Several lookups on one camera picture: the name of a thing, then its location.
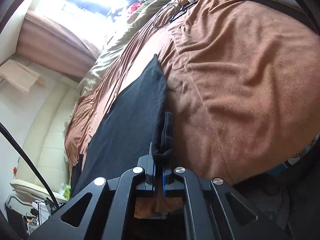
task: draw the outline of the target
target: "black cable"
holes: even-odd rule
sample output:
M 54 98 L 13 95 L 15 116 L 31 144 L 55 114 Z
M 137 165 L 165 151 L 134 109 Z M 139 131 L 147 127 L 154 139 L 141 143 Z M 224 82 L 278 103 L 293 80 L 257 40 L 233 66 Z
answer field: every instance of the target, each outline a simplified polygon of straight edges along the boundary
M 31 170 L 34 172 L 34 174 L 38 177 L 38 179 L 43 184 L 45 189 L 48 191 L 54 205 L 56 206 L 56 209 L 59 210 L 57 199 L 55 198 L 49 185 L 46 183 L 44 178 L 41 176 L 40 172 L 37 170 L 37 168 L 34 166 L 32 161 L 29 159 L 28 155 L 26 155 L 26 153 L 22 150 L 22 148 L 19 146 L 19 144 L 15 141 L 15 139 L 11 136 L 11 134 L 8 132 L 8 130 L 3 126 L 1 122 L 0 122 L 0 132 L 7 139 L 7 141 L 12 145 L 12 147 L 19 153 L 19 155 L 25 160 L 25 162 L 29 165 Z
M 170 23 L 170 21 L 180 12 L 181 7 L 180 7 L 180 5 L 179 5 L 178 3 L 176 3 L 175 1 L 176 1 L 176 0 L 174 0 L 173 2 L 170 2 L 170 3 L 167 3 L 162 9 L 160 9 L 160 10 L 157 12 L 157 14 L 155 15 L 155 18 L 154 18 L 154 20 L 153 20 L 153 23 L 152 23 L 152 25 L 153 25 L 154 28 L 156 28 L 156 29 L 159 30 L 159 29 L 162 29 L 163 27 L 167 26 L 168 23 Z M 176 11 L 175 4 L 178 5 L 178 7 L 179 7 L 179 9 L 178 9 L 177 12 L 175 12 L 175 11 Z M 157 26 L 156 26 L 156 21 L 157 21 L 157 19 L 160 17 L 161 12 L 163 12 L 163 10 L 166 9 L 167 7 L 169 7 L 169 6 L 173 6 L 173 7 L 174 7 L 174 11 L 173 11 L 172 16 L 170 17 L 170 19 L 169 19 L 167 22 L 165 22 L 165 23 L 162 24 L 161 26 L 157 27 Z

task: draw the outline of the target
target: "sheet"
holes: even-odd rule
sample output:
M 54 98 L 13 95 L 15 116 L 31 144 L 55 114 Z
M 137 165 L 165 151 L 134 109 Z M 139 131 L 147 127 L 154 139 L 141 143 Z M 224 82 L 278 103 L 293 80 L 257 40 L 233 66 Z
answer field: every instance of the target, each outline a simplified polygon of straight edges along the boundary
M 187 0 L 177 0 L 181 5 Z M 173 8 L 159 17 L 160 25 Z M 152 20 L 100 84 L 79 99 L 65 146 L 73 164 L 116 96 L 154 54 L 167 79 L 175 154 L 198 176 L 230 184 L 267 171 L 320 130 L 320 38 L 295 19 L 243 0 L 199 0 L 157 30 Z M 139 200 L 137 217 L 180 205 Z
M 134 19 L 128 20 L 129 23 L 127 23 L 126 17 L 124 17 L 124 22 L 122 18 L 118 20 L 120 23 L 117 22 L 117 25 L 121 26 L 117 28 L 115 36 L 78 86 L 82 96 L 88 95 L 98 85 L 107 68 L 122 54 L 131 38 L 169 1 L 153 0 L 151 3 L 147 1 L 141 6 L 143 8 L 138 15 Z

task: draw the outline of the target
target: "wall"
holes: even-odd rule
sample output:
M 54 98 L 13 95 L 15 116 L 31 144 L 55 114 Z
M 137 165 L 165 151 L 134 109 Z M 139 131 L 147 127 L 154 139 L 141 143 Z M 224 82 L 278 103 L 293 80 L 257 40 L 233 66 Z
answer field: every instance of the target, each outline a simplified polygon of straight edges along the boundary
M 32 0 L 24 0 L 0 33 L 0 64 L 16 52 L 23 19 Z
M 45 86 L 35 83 L 28 94 L 23 94 L 6 80 L 0 84 L 0 122 L 22 147 L 33 119 L 57 84 L 61 74 L 30 63 L 16 55 L 12 59 L 27 65 L 45 79 Z M 0 209 L 4 214 L 4 202 L 8 195 L 13 193 L 9 183 L 13 179 L 12 169 L 17 166 L 18 159 L 19 154 L 0 134 Z

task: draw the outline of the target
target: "beige sofa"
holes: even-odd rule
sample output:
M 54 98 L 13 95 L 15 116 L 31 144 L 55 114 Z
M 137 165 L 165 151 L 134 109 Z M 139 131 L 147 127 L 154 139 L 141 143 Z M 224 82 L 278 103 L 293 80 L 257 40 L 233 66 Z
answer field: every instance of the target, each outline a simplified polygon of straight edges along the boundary
M 69 184 L 69 165 L 65 157 L 65 121 L 72 114 L 79 93 L 78 83 L 62 76 L 36 115 L 23 150 L 44 177 L 58 201 L 61 183 Z M 16 192 L 44 199 L 48 192 L 26 162 L 20 158 L 16 178 L 10 183 Z

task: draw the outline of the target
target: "beige curtain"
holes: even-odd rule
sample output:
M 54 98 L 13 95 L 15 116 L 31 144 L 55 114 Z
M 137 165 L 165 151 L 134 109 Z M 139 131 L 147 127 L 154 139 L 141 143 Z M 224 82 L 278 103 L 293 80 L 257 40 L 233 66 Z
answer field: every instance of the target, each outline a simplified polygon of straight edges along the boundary
M 56 72 L 84 77 L 100 51 L 67 28 L 28 11 L 21 27 L 16 52 Z

